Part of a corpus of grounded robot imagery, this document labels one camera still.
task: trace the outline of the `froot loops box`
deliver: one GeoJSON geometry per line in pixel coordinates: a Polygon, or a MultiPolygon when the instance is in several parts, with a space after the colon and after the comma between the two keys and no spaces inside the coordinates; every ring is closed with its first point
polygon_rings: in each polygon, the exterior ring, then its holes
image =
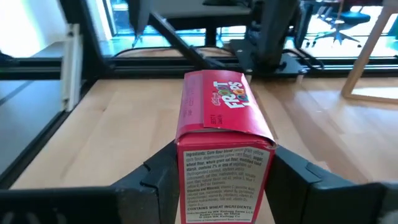
{"type": "Polygon", "coordinates": [[[276,143],[244,75],[185,74],[178,119],[182,223],[254,223],[276,143]]]}

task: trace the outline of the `office chair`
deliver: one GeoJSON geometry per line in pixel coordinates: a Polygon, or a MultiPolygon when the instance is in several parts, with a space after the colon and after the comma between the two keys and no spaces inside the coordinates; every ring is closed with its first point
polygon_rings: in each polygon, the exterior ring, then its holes
{"type": "Polygon", "coordinates": [[[333,37],[333,42],[338,40],[339,43],[342,44],[343,40],[347,39],[359,43],[358,47],[362,47],[359,40],[349,35],[341,33],[342,30],[347,30],[358,24],[370,21],[371,16],[361,13],[362,8],[363,7],[361,7],[361,9],[358,12],[351,12],[349,9],[347,11],[342,11],[340,16],[338,16],[338,13],[331,13],[332,20],[329,23],[331,25],[331,28],[335,28],[335,30],[332,32],[328,32],[324,35],[315,37],[312,44],[315,45],[318,39],[333,37]],[[337,24],[338,20],[342,20],[344,23],[337,24]]]}

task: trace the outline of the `kellogg's logo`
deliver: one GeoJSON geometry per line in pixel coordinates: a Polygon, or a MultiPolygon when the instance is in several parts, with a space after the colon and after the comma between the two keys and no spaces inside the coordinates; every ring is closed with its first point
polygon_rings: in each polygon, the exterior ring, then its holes
{"type": "Polygon", "coordinates": [[[220,99],[222,99],[229,108],[244,108],[250,105],[242,83],[220,83],[214,81],[213,86],[218,90],[213,93],[211,98],[211,102],[214,105],[219,106],[221,104],[220,99]]]}

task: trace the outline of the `table leg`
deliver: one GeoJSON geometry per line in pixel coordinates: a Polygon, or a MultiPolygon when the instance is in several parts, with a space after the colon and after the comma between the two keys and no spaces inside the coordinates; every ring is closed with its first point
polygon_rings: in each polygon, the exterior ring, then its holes
{"type": "Polygon", "coordinates": [[[206,39],[205,45],[206,46],[215,46],[217,43],[217,28],[206,28],[206,39]]]}
{"type": "Polygon", "coordinates": [[[358,56],[358,59],[354,63],[354,68],[350,71],[347,81],[344,84],[343,89],[341,90],[341,94],[343,96],[349,96],[353,91],[356,82],[361,78],[361,75],[364,71],[366,64],[369,62],[369,58],[372,54],[374,46],[376,46],[377,41],[387,24],[391,14],[395,13],[396,9],[393,7],[383,7],[379,18],[374,25],[368,40],[365,43],[361,53],[358,56]]]}

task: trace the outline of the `wooden tabletop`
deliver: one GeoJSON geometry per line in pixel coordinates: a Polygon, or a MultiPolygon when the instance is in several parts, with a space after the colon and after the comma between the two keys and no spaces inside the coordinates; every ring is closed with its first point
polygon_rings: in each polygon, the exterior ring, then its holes
{"type": "MultiPolygon", "coordinates": [[[[341,99],[344,81],[251,86],[279,144],[357,183],[398,179],[398,106],[341,99]]],[[[112,184],[174,138],[181,93],[182,80],[98,81],[12,188],[112,184]]],[[[263,200],[256,223],[273,222],[263,200]]]]}

